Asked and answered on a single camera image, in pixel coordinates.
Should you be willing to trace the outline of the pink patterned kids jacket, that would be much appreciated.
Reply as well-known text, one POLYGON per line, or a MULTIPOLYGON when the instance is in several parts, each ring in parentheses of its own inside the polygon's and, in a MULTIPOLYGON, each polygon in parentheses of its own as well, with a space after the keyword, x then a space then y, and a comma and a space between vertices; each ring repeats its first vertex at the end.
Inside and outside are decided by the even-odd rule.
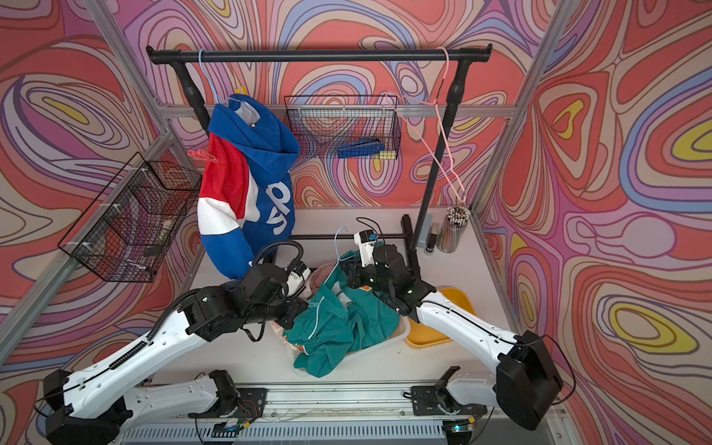
MULTIPOLYGON (((328 279, 328 276, 330 276, 336 266, 337 263, 335 261, 332 261, 331 263, 325 263, 313 270, 313 272, 309 274, 308 279, 303 283, 303 287, 296 293, 294 293, 293 297, 297 297, 298 299, 308 302, 310 298, 314 296, 316 292, 320 289, 322 283, 324 283, 324 281, 328 279)), ((290 354, 292 354, 294 357, 298 357, 303 352, 302 347, 293 345, 287 341, 287 338, 284 334, 285 329, 280 326, 280 324, 278 324, 277 322, 270 322, 269 326, 276 334, 276 337, 279 337, 281 341, 286 345, 287 350, 290 354)))

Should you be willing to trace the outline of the green kids jacket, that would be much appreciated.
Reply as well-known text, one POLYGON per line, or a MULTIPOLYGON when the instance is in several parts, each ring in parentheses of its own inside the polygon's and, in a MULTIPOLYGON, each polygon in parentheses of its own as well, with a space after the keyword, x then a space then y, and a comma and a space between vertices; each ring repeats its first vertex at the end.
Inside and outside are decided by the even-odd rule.
POLYGON ((328 279, 307 302, 309 308, 285 330, 287 341, 303 348, 296 368, 308 376, 331 374, 349 352, 359 352, 388 339, 399 326, 401 316, 377 298, 369 287, 347 287, 341 263, 356 257, 349 251, 341 257, 328 279))

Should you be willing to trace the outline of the blue red white jacket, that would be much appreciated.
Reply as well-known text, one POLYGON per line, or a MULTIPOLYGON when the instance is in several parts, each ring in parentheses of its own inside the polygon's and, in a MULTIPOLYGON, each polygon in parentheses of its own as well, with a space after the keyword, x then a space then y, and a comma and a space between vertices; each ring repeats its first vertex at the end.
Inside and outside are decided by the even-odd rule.
POLYGON ((217 270, 241 279, 265 246, 292 234, 290 172, 300 144, 270 109, 245 95, 215 106, 208 133, 198 230, 217 270))

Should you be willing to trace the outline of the pink plastic hanger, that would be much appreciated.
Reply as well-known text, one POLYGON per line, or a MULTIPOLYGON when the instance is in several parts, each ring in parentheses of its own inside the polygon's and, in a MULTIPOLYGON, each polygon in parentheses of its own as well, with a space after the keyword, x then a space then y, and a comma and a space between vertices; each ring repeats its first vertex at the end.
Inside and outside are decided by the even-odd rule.
POLYGON ((444 128, 443 118, 441 117, 441 112, 439 111, 439 94, 441 93, 441 87, 443 86, 444 81, 446 80, 448 75, 450 55, 448 53, 448 50, 444 46, 438 46, 437 50, 441 51, 444 54, 445 62, 443 65, 443 72, 441 74, 441 84, 439 85, 438 92, 436 93, 434 99, 432 99, 430 102, 427 102, 418 98, 413 98, 412 96, 403 96, 395 92, 387 92, 386 96, 392 96, 393 98, 398 99, 404 104, 407 100, 411 100, 424 107, 432 107, 434 109, 435 120, 437 122, 437 129, 439 132, 439 142, 444 143, 444 149, 447 152, 449 159, 447 169, 443 168, 442 161, 439 161, 437 159, 435 151, 429 146, 428 141, 424 139, 425 132, 419 133, 418 127, 413 126, 410 120, 406 118, 400 111, 395 111, 395 113, 399 117, 399 119, 402 120, 406 125, 405 134, 407 139, 410 138, 409 131, 411 129, 415 130, 415 136, 417 137, 417 141, 428 151, 430 159, 435 162, 435 178, 438 179, 439 175, 441 175, 442 178, 447 182, 449 186, 449 191, 454 197, 454 204, 463 206, 465 205, 465 201, 467 200, 467 189, 465 188, 460 175, 456 172, 456 170, 454 170, 454 157, 452 157, 448 136, 446 135, 446 130, 444 128))

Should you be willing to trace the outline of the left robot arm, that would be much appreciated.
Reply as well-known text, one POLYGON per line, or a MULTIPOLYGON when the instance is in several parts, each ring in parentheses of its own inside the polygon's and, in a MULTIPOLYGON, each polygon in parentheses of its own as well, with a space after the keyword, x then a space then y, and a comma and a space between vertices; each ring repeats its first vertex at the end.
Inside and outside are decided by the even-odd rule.
POLYGON ((194 420, 261 414, 224 370, 171 385, 144 381, 177 358, 250 324, 293 326, 307 308, 300 294, 311 270, 257 264, 241 280, 192 289, 176 299, 148 333, 94 365, 56 371, 43 381, 46 438, 52 444, 109 444, 132 428, 186 415, 194 420))

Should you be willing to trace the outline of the light blue hanger green jacket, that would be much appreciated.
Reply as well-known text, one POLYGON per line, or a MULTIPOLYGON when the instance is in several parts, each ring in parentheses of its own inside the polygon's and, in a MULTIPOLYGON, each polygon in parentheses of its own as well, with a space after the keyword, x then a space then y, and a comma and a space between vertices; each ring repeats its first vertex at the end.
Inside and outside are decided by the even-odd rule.
POLYGON ((334 250, 335 250, 335 255, 336 255, 336 265, 340 263, 341 260, 341 254, 339 251, 339 237, 342 232, 349 233, 348 227, 347 226, 341 226, 335 233, 333 237, 333 243, 334 243, 334 250))

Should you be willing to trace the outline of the red clothespin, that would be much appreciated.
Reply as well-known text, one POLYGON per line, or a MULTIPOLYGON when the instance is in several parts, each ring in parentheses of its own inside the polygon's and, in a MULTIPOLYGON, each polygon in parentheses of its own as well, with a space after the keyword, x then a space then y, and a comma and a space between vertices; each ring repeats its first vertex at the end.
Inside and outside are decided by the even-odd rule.
POLYGON ((196 159, 197 161, 212 162, 219 164, 220 161, 215 155, 212 155, 209 150, 199 149, 199 150, 188 150, 187 155, 191 159, 196 159))

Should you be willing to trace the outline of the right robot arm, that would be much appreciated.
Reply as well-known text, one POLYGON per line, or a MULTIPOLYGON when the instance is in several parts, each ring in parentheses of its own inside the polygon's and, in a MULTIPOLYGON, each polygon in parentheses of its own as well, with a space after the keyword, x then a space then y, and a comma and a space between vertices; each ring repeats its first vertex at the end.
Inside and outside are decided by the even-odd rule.
POLYGON ((542 337, 531 331, 515 334, 469 313, 416 277, 393 245, 375 247, 366 261, 344 259, 339 268, 348 287, 370 287, 389 308, 445 335, 492 372, 488 380, 450 376, 447 396, 460 405, 498 407, 521 428, 538 428, 563 389, 542 337))

